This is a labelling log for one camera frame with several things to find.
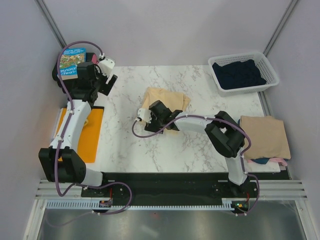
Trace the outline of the yellow t-shirt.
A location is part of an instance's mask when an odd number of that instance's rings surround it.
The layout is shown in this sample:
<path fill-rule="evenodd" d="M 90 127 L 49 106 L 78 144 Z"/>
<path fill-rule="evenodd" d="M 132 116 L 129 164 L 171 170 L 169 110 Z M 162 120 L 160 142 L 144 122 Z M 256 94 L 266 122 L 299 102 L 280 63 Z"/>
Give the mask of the yellow t-shirt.
<path fill-rule="evenodd" d="M 183 92 L 169 91 L 164 88 L 148 87 L 144 94 L 141 107 L 137 110 L 147 111 L 156 101 L 161 101 L 171 112 L 175 110 L 185 111 L 191 99 Z"/>

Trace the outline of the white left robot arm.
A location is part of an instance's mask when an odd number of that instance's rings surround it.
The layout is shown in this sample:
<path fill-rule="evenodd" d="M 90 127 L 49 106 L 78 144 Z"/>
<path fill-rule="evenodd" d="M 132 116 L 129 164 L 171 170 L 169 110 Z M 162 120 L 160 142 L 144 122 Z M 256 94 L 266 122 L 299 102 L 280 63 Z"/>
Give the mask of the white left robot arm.
<path fill-rule="evenodd" d="M 68 95 L 66 113 L 49 147 L 38 153 L 48 181 L 92 186 L 99 197 L 109 193 L 110 185 L 103 180 L 103 174 L 87 168 L 78 155 L 78 143 L 98 94 L 107 96 L 118 78 L 111 74 L 114 66 L 115 61 L 110 58 L 98 63 L 82 62 L 76 67 L 77 78 L 59 81 Z"/>

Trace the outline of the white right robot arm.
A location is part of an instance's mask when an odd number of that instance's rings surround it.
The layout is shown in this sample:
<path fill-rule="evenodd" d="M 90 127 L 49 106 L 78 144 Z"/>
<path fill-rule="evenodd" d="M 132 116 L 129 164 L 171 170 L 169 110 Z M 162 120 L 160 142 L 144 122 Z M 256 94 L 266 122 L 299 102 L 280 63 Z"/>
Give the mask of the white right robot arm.
<path fill-rule="evenodd" d="M 148 109 L 140 108 L 138 117 L 145 122 L 144 129 L 154 135 L 165 129 L 207 135 L 215 150 L 225 158 L 230 193 L 240 197 L 247 191 L 248 173 L 244 167 L 244 152 L 251 147 L 252 142 L 227 112 L 219 111 L 209 116 L 182 110 L 171 111 L 157 100 Z"/>

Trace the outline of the pink and black case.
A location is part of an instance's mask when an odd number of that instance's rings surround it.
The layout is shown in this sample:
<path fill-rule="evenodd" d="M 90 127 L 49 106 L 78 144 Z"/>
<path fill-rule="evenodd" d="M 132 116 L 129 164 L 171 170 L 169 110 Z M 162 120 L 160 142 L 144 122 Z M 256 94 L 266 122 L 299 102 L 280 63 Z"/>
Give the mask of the pink and black case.
<path fill-rule="evenodd" d="M 95 53 L 93 52 L 87 52 L 86 53 L 86 61 L 83 63 L 80 63 L 78 66 L 81 67 L 81 73 L 80 75 L 86 75 L 87 77 L 89 76 L 87 73 L 84 73 L 85 71 L 85 66 L 89 66 L 91 67 L 92 70 L 95 70 L 95 68 L 93 67 L 94 64 L 97 64 L 98 60 L 97 60 L 97 56 Z M 77 66 L 77 78 L 74 79 L 67 79 L 67 80 L 62 80 L 67 91 L 69 93 L 72 92 L 73 89 L 80 89 L 83 86 L 85 86 L 86 84 L 84 83 L 84 79 L 83 78 L 79 78 L 79 73 L 78 73 L 78 66 Z"/>

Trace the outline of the blue illustrated book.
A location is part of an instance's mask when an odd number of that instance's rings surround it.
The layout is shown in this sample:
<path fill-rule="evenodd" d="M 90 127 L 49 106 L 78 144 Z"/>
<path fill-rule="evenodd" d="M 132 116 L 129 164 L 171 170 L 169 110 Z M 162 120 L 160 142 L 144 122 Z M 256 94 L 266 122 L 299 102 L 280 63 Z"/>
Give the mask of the blue illustrated book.
<path fill-rule="evenodd" d="M 59 64 L 60 75 L 63 81 L 78 77 L 77 66 L 86 61 L 86 53 L 86 49 L 82 47 L 68 48 L 63 52 Z"/>

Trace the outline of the orange board with black border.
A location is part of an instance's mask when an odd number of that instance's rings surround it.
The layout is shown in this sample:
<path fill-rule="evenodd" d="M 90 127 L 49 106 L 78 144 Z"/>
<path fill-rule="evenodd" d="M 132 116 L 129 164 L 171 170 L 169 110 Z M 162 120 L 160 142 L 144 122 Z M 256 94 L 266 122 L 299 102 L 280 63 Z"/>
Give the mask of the orange board with black border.
<path fill-rule="evenodd" d="M 95 106 L 88 115 L 88 124 L 84 124 L 79 137 L 77 154 L 86 164 L 96 161 L 104 107 Z"/>

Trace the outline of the navy t-shirt in basket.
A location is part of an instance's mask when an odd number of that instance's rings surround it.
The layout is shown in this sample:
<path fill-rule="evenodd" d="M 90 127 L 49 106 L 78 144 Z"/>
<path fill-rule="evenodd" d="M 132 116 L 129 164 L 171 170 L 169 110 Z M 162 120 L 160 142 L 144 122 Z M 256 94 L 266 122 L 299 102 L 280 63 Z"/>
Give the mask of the navy t-shirt in basket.
<path fill-rule="evenodd" d="M 236 61 L 224 66 L 214 63 L 212 68 L 224 90 L 262 86 L 267 83 L 252 59 Z"/>

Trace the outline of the folded beige t-shirt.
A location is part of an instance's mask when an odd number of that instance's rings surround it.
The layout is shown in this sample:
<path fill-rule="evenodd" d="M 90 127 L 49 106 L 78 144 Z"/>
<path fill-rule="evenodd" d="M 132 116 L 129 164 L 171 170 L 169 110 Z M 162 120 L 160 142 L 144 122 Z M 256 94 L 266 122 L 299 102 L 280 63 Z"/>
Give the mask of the folded beige t-shirt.
<path fill-rule="evenodd" d="M 240 117 L 240 127 L 249 136 L 251 147 L 244 153 L 247 160 L 260 158 L 291 159 L 284 122 L 272 116 Z"/>

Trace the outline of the folded pink and blue clothes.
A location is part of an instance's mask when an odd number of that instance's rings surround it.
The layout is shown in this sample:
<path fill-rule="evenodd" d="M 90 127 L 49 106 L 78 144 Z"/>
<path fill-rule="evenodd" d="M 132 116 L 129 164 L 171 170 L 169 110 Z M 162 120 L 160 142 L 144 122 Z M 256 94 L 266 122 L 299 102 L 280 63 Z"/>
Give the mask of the folded pink and blue clothes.
<path fill-rule="evenodd" d="M 272 162 L 272 163 L 278 163 L 284 167 L 288 166 L 287 160 L 279 157 L 272 157 L 272 158 L 262 157 L 262 158 L 256 158 L 256 159 L 247 159 L 247 162 L 256 163 L 260 165 L 266 165 L 267 163 Z"/>

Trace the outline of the white plastic basket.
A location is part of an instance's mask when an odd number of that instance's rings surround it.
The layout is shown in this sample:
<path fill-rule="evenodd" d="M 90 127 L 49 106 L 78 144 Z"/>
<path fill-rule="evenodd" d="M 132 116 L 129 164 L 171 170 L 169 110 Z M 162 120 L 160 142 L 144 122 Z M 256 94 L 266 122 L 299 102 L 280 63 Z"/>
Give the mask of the white plastic basket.
<path fill-rule="evenodd" d="M 263 92 L 280 83 L 270 61 L 258 51 L 214 56 L 208 66 L 221 97 Z"/>

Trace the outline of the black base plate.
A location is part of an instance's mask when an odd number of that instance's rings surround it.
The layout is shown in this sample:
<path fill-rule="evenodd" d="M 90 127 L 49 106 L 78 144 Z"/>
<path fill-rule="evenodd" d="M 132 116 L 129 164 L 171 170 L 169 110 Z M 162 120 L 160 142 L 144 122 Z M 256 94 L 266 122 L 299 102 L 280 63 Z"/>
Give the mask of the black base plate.
<path fill-rule="evenodd" d="M 184 207 L 221 205 L 223 199 L 257 196 L 257 183 L 249 178 L 244 186 L 228 180 L 227 173 L 116 173 L 104 172 L 103 189 L 82 190 L 81 197 L 112 198 L 113 204 L 135 207 Z"/>

